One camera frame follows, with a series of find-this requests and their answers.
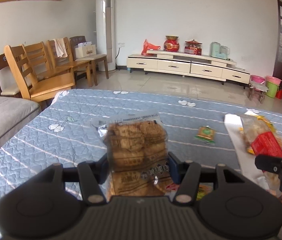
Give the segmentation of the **light green snack pack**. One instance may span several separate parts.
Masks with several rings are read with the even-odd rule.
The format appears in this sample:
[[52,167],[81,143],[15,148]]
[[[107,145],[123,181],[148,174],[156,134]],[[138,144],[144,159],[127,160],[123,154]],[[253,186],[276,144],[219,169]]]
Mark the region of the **light green snack pack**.
[[198,187],[196,200],[200,201],[204,196],[211,193],[213,190],[213,184],[200,184]]

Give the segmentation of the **white wafer red label pack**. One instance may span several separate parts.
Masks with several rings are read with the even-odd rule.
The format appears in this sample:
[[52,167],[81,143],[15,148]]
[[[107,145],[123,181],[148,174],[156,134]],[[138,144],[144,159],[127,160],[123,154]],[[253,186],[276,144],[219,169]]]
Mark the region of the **white wafer red label pack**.
[[[257,132],[257,135],[253,135],[251,148],[256,156],[265,155],[268,157],[282,158],[282,147],[271,131]],[[265,170],[262,172],[270,193],[278,198],[282,197],[282,192],[279,189],[279,175]]]

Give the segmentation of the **green label square biscuit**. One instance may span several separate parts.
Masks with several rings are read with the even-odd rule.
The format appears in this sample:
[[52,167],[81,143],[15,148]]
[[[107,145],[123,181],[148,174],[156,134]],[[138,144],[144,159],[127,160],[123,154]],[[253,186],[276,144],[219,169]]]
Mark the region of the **green label square biscuit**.
[[208,144],[215,143],[215,130],[209,126],[200,126],[195,138]]

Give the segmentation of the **brown cookies clear bag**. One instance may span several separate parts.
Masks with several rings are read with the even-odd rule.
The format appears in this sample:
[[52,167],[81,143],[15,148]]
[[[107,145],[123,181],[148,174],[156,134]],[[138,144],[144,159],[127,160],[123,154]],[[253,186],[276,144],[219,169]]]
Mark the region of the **brown cookies clear bag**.
[[168,134],[155,109],[108,118],[91,126],[107,148],[107,198],[172,198],[178,190],[170,176]]

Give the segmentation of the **egg pancake snack bag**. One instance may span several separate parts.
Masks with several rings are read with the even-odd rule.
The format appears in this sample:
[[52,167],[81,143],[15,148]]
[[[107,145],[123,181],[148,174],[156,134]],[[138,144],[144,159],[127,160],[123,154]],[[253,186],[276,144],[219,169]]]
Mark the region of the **egg pancake snack bag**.
[[253,149],[251,148],[251,142],[253,135],[257,135],[257,132],[271,131],[282,147],[282,137],[278,135],[277,130],[275,129],[273,124],[264,116],[244,114],[240,115],[240,119],[242,122],[240,133],[246,144],[246,150],[248,153],[255,155]]

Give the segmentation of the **white cardboard tray box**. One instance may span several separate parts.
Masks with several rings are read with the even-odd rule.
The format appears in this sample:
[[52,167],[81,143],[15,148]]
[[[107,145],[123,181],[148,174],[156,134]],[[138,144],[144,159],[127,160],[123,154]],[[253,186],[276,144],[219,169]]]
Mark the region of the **white cardboard tray box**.
[[241,173],[258,186],[282,200],[282,192],[279,189],[279,176],[270,172],[264,173],[262,170],[257,169],[254,163],[255,155],[247,152],[247,143],[242,134],[243,126],[240,116],[226,114],[224,124],[236,150]]

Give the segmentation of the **blue quilted table cover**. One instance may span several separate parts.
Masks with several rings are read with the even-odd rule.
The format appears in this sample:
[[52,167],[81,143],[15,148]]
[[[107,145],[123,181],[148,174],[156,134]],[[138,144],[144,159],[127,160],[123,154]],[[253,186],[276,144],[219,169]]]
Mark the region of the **blue quilted table cover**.
[[[151,109],[159,112],[168,149],[181,161],[193,160],[204,167],[224,163],[241,171],[224,119],[226,114],[244,114],[248,107],[180,96],[74,89],[60,95],[0,148],[0,198],[53,163],[75,167],[99,160],[106,148],[91,126],[92,119]],[[195,138],[200,126],[215,130],[214,144]]]

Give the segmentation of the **green plastic bucket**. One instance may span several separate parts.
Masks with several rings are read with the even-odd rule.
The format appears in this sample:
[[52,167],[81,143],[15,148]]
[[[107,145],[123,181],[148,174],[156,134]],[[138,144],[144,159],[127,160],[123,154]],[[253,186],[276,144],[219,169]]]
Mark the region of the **green plastic bucket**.
[[275,98],[280,84],[281,79],[273,76],[266,76],[266,87],[268,88],[266,95],[270,98]]

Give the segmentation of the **nearest wooden chair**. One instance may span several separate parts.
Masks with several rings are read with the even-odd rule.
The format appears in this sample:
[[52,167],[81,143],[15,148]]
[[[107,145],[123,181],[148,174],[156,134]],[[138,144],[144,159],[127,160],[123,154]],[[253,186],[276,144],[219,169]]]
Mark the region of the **nearest wooden chair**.
[[6,45],[4,55],[23,99],[42,103],[54,98],[58,92],[75,86],[74,74],[70,70],[63,70],[60,75],[38,80],[22,46]]

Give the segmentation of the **grey sofa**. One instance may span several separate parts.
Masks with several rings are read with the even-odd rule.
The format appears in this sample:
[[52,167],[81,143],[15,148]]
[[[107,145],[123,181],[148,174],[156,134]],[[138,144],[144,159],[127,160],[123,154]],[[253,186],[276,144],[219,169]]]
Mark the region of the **grey sofa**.
[[36,102],[0,96],[0,148],[40,112]]

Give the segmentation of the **cream tv cabinet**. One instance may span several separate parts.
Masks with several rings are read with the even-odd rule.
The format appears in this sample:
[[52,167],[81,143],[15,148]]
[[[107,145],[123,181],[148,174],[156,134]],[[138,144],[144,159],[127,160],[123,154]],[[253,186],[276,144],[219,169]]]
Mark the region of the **cream tv cabinet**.
[[147,55],[130,55],[127,58],[127,68],[142,69],[145,73],[192,76],[221,83],[234,81],[243,86],[249,84],[251,76],[245,70],[238,68],[236,62],[232,60],[163,50],[148,50]]

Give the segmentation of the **mint green kitchen appliance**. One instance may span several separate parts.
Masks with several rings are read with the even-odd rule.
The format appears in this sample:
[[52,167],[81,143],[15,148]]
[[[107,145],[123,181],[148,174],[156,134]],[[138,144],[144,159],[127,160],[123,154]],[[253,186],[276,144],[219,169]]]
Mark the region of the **mint green kitchen appliance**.
[[230,48],[222,46],[219,42],[212,42],[210,44],[209,56],[218,59],[228,60],[230,55]]

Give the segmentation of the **red pavilion gift box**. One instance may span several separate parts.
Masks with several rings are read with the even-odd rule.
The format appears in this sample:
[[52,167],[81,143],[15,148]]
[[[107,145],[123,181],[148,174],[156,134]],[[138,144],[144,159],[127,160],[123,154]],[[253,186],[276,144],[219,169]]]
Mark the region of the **red pavilion gift box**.
[[185,41],[184,52],[191,55],[202,55],[202,43],[196,40]]

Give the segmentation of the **red plastic bag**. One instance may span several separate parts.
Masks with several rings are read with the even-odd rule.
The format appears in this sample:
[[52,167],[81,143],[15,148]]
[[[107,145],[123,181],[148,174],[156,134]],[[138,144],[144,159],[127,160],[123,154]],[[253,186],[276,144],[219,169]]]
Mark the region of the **red plastic bag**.
[[141,55],[143,56],[147,56],[149,55],[147,53],[148,50],[160,50],[161,46],[156,46],[154,44],[151,44],[150,42],[148,42],[147,39],[145,39],[144,43],[143,43],[143,50],[141,52]]

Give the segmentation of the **dark chair with bag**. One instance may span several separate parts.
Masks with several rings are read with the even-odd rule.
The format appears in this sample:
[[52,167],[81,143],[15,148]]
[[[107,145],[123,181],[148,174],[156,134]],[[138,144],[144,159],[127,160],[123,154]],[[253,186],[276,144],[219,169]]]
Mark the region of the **dark chair with bag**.
[[72,48],[72,53],[74,56],[75,61],[83,61],[83,60],[91,60],[92,66],[96,68],[96,73],[97,73],[97,64],[102,62],[105,67],[105,73],[106,73],[106,79],[109,79],[109,74],[108,74],[108,62],[107,62],[107,56],[106,54],[96,54],[93,56],[88,56],[84,58],[77,59],[75,57],[75,50],[74,47],[77,46],[81,42],[86,42],[86,39],[84,36],[74,36],[70,38],[70,46]]

